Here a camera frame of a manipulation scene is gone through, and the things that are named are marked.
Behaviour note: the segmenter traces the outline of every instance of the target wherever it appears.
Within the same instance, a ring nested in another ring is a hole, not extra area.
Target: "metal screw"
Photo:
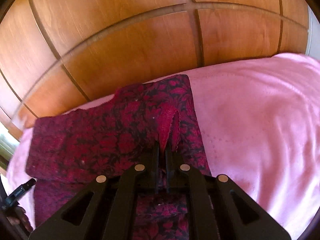
[[[224,174],[221,174],[218,176],[218,180],[221,181],[221,182],[227,182],[228,181],[228,176],[227,175],[224,175]]]
[[[105,182],[106,180],[107,180],[107,177],[104,176],[104,175],[100,175],[100,176],[98,176],[98,177],[96,178],[96,181],[97,181],[98,183],[103,183],[103,182]]]
[[[189,171],[190,170],[190,166],[188,164],[182,164],[182,165],[180,165],[180,170]]]
[[[137,164],[134,169],[136,171],[143,171],[145,169],[145,166],[143,164]]]

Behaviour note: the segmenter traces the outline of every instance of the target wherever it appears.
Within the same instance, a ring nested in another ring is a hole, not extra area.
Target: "red floral fabric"
[[[210,175],[187,75],[127,86],[101,106],[38,119],[26,166],[38,178],[36,225],[97,175],[121,175],[155,141],[161,158],[170,141],[186,163]],[[186,213],[181,195],[140,195],[133,239],[188,239]]]

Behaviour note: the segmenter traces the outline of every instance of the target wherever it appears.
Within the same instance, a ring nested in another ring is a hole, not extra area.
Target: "black plastic bracket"
[[[186,195],[191,240],[290,240],[289,234],[226,175],[204,176],[166,148],[166,191]],[[30,240],[127,240],[138,193],[157,194],[159,144],[122,176],[99,176],[38,227]]]

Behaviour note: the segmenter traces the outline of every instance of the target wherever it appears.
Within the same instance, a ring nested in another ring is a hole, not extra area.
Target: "pink fabric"
[[[319,62],[287,53],[183,73],[212,175],[229,175],[297,239],[320,206]],[[10,162],[12,190],[29,179],[31,138],[25,130]],[[20,202],[34,225],[32,192]]]

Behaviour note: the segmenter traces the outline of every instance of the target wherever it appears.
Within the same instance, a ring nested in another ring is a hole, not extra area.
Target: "pink bed sheet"
[[[320,206],[320,63],[285,53],[183,73],[212,175],[230,176],[297,239]],[[8,191],[30,178],[32,132],[24,131],[9,164]],[[33,192],[20,203],[34,226]]]

